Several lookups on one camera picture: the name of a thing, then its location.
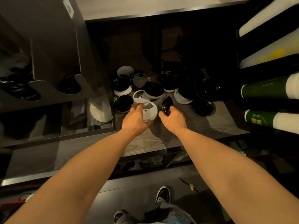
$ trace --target wooden surface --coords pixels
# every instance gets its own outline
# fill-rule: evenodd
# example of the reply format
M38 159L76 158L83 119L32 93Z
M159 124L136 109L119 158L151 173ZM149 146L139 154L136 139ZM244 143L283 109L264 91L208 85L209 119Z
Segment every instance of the wooden surface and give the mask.
M173 93L165 93L154 103L160 108L163 99L167 96L172 97L174 105L183 111L189 129L213 139L247 133L247 131L236 127L223 102L214 102L215 112L208 117L201 117L193 112L191 105L178 104L173 95ZM121 123L125 115L122 113L116 114L118 130L121 129ZM6 178L59 170L80 151L115 132L15 150ZM181 145L180 140L169 132L163 126L160 118L157 117L150 128L142 135L136 137L127 146L123 156L142 154Z
M122 16L149 16L166 11L197 10L247 0L76 0L84 20Z

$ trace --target sticker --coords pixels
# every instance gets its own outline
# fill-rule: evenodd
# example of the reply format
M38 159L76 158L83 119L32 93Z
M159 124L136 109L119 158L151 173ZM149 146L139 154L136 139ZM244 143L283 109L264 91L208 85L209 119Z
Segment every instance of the sticker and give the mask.
M73 18L74 10L73 10L73 7L72 7L70 1L69 0L63 0L63 3L64 3L64 6L65 6L66 10L68 11L70 17Z

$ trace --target right hand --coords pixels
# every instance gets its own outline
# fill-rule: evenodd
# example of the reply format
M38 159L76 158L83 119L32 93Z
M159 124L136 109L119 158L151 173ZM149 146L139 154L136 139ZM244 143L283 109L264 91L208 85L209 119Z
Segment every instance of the right hand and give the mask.
M176 107L170 107L170 115L166 116L164 112L159 112L159 117L164 126L172 133L177 134L181 129L186 129L187 124L183 113Z

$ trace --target jeans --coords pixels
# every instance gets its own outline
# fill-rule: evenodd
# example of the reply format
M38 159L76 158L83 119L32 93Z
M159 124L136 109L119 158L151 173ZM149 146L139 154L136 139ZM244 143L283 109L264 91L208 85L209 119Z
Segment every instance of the jeans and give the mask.
M144 213L145 219L140 222L131 215L123 215L116 224L146 224L146 223L167 223L167 224L196 224L194 219L187 212L167 202L156 202Z

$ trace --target black sneaker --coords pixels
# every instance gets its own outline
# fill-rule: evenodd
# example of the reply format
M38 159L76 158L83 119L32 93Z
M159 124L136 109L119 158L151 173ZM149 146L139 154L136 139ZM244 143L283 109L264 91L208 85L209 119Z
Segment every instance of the black sneaker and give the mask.
M117 211L114 215L114 224L117 222L117 220L119 220L120 217L122 217L123 215L126 215L127 212L124 211L124 210L120 210L120 211Z
M170 189L167 188L166 186L162 186L156 196L156 201L155 202L167 202L170 203Z

